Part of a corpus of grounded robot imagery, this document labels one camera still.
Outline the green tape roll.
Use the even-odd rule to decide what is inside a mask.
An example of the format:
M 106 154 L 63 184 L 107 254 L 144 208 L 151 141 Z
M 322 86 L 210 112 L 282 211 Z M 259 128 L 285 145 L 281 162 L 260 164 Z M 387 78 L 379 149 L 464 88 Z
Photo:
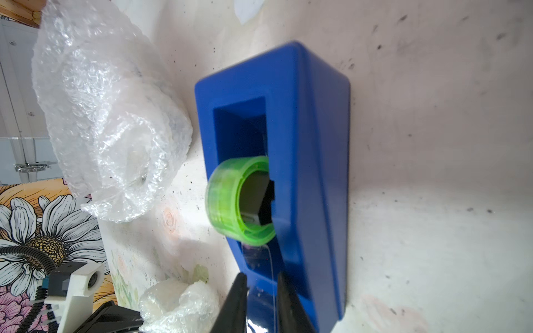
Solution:
M 231 158 L 212 173 L 205 200 L 208 219 L 223 236 L 250 246 L 269 243 L 276 231 L 268 195 L 273 188 L 266 156 Z

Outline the blue tape dispenser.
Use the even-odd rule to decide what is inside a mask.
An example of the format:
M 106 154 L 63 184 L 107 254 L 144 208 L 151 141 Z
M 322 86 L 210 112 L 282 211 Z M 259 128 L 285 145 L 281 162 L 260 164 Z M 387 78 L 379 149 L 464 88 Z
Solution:
M 200 80 L 195 87 L 205 169 L 266 155 L 275 272 L 284 271 L 315 330 L 346 306 L 351 86 L 291 42 Z

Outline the clear bubble wrap sheet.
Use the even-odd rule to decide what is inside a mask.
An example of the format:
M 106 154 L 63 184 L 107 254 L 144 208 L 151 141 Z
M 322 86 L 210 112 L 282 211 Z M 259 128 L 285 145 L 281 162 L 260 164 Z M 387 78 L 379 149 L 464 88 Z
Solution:
M 58 165 L 83 210 L 145 215 L 187 158 L 193 127 L 148 37 L 110 1 L 48 1 L 32 83 Z
M 140 298 L 140 332 L 209 332 L 220 311 L 217 292 L 203 281 L 176 279 L 148 288 Z

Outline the silver aluminium case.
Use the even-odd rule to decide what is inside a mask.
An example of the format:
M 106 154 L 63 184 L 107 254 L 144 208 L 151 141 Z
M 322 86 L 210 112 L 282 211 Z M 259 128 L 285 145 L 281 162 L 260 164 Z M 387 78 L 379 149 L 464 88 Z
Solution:
M 35 28 L 1 20 L 2 185 L 62 176 L 31 80 L 36 40 Z

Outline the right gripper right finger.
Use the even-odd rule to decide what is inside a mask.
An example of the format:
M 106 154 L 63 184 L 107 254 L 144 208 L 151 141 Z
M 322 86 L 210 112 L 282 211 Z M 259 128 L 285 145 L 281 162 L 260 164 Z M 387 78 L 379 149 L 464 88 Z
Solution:
M 285 272 L 278 274 L 276 298 L 278 331 L 280 333 L 315 332 L 315 328 Z

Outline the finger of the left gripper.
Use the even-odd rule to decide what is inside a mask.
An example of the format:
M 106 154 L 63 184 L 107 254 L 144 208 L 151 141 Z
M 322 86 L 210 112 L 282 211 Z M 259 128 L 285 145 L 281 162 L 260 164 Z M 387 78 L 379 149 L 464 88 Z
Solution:
M 109 301 L 91 314 L 74 333 L 139 332 L 143 323 L 140 312 L 120 307 Z

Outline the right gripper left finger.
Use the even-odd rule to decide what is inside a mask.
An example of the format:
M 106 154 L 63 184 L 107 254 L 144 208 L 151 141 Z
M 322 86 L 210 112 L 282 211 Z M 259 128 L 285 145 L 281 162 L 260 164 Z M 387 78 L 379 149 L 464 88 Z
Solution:
M 238 273 L 222 305 L 211 333 L 245 333 L 247 331 L 247 275 Z

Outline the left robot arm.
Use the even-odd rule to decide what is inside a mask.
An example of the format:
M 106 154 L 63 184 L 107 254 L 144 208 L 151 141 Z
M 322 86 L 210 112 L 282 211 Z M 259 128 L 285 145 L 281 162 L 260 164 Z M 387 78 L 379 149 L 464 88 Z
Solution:
M 43 280 L 44 304 L 50 318 L 49 332 L 122 333 L 139 332 L 144 323 L 140 312 L 112 301 L 93 309 L 94 296 L 104 282 L 104 265 L 68 262 Z

